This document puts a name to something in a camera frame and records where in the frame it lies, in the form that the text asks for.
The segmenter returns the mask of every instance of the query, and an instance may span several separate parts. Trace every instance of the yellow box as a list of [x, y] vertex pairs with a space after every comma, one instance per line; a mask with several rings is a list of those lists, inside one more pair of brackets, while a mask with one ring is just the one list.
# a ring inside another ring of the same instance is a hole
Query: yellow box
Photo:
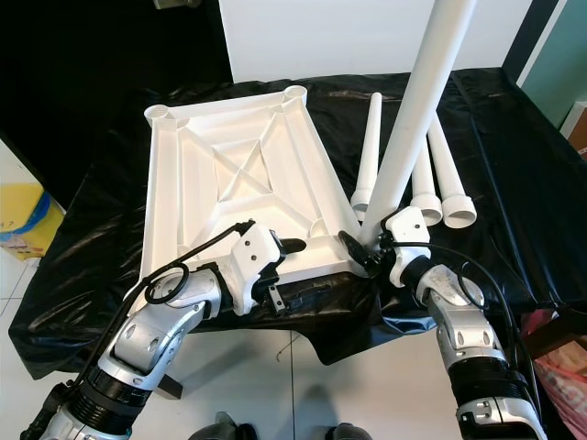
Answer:
[[62, 221], [38, 183], [0, 186], [0, 247], [18, 259], [43, 257]]

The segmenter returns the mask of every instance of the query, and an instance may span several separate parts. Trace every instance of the white floor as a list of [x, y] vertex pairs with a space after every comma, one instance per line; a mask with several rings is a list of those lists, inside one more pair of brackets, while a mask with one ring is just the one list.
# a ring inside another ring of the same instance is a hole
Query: white floor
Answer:
[[[0, 254], [0, 437], [16, 439], [50, 388], [72, 375], [52, 373], [34, 381], [22, 365], [7, 329], [36, 268]], [[254, 424], [260, 440], [318, 440], [340, 422], [361, 426], [375, 440], [460, 438], [433, 332], [330, 367], [292, 332], [190, 335], [169, 372], [183, 384], [183, 398], [153, 396], [133, 438], [185, 440], [212, 423], [218, 411]]]

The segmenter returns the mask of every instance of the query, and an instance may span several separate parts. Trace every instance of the white wall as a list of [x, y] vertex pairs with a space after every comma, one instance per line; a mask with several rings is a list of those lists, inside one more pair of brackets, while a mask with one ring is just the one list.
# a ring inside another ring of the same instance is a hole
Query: white wall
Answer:
[[37, 179], [0, 139], [0, 184], [35, 182]]
[[[531, 0], [479, 0], [455, 69], [498, 67]], [[235, 83], [409, 72], [433, 0], [220, 0]]]

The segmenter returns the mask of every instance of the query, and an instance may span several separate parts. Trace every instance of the white plastic pipe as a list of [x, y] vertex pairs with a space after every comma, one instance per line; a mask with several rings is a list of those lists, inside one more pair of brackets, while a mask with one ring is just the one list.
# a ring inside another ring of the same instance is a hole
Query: white plastic pipe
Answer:
[[436, 225], [442, 220], [442, 204], [434, 189], [434, 176], [432, 175], [426, 137], [422, 139], [420, 155], [412, 171], [412, 202], [410, 205], [420, 208], [426, 226]]
[[379, 166], [379, 135], [382, 127], [382, 94], [375, 92], [371, 95], [367, 128], [363, 141], [363, 151], [360, 154], [359, 176], [357, 189], [350, 197], [350, 205], [357, 219], [363, 221], [365, 212], [371, 199], [371, 193], [377, 181]]
[[473, 201], [465, 194], [462, 187], [459, 172], [436, 113], [428, 130], [428, 140], [442, 195], [444, 223], [455, 229], [471, 226], [477, 220], [477, 212]]
[[380, 222], [399, 206], [475, 4], [476, 0], [437, 0], [432, 7], [360, 230], [364, 246], [375, 246]]

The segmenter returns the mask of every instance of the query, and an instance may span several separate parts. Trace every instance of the black plastic sheet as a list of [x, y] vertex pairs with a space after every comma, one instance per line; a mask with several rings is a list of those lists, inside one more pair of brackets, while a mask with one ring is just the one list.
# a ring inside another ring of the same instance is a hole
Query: black plastic sheet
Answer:
[[[382, 157], [407, 79], [407, 74], [344, 75], [191, 84], [167, 98], [130, 96], [9, 329], [33, 378], [57, 369], [79, 370], [138, 280], [150, 150], [150, 128], [142, 115], [147, 106], [266, 94], [301, 84], [308, 89], [308, 111], [350, 197], [371, 93], [383, 95]], [[464, 230], [433, 226], [432, 242], [482, 262], [516, 313], [584, 307], [587, 164], [499, 69], [453, 72], [438, 113], [479, 218]], [[408, 188], [404, 205], [410, 193]], [[433, 252], [433, 257], [460, 266], [451, 256]], [[487, 281], [474, 270], [467, 276], [484, 288], [492, 319], [499, 324], [500, 310]], [[285, 285], [280, 293], [290, 306], [284, 316], [277, 317], [264, 303], [243, 317], [224, 311], [196, 330], [293, 329], [307, 336], [328, 364], [434, 326], [410, 292], [395, 289], [384, 276], [362, 280], [342, 273]]]

